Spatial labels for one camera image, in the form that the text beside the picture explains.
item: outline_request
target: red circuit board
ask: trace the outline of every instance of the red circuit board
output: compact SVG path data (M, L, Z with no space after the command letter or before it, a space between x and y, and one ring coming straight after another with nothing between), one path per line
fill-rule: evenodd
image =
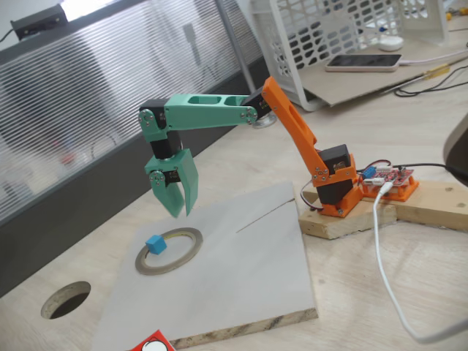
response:
M384 178L385 181L392 181L393 179L395 179L395 181L393 182L393 186L402 186L407 182L408 178L412 175L413 172L414 170L378 170L372 178Z

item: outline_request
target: white plastic basket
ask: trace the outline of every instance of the white plastic basket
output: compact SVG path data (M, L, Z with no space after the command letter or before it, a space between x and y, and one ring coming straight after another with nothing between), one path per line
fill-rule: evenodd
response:
M447 33L442 0L251 0L247 19L270 74L307 111L324 103L304 91L299 69L373 45L383 30L437 43Z

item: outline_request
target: table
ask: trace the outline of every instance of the table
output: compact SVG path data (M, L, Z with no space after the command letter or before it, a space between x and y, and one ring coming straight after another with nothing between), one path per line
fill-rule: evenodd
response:
M466 32L451 35L456 42L467 40ZM458 79L468 79L468 73ZM467 89L409 99L391 94L367 97L303 117L317 136L318 148L346 143L358 167L379 158L442 162L445 138L468 113ZM198 155L195 163L200 174L195 208L289 180L298 210L306 210L298 192L310 175L280 122L267 129L237 127ZM455 181L442 168L419 167L415 176ZM137 229L167 215L148 192L6 294L0 299L0 350L89 350ZM398 223L383 228L381 235L390 283L418 331L431 333L468 315L466 233ZM406 334L378 274L372 230L334 241L307 235L303 239L319 319L191 350L468 349L468 332L429 346L416 344ZM76 281L91 285L85 302L61 318L42 318L43 303Z

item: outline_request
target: smartphone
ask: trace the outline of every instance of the smartphone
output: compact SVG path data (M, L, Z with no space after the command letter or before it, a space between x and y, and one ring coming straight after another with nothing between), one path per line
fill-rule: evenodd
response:
M325 66L327 72L393 72L401 55L337 55Z

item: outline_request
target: desk grommet hole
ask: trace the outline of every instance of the desk grommet hole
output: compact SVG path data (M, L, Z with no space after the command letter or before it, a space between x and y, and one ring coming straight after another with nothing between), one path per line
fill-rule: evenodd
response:
M75 282L57 290L44 303L41 316L46 320L54 320L76 310L91 292L88 282Z

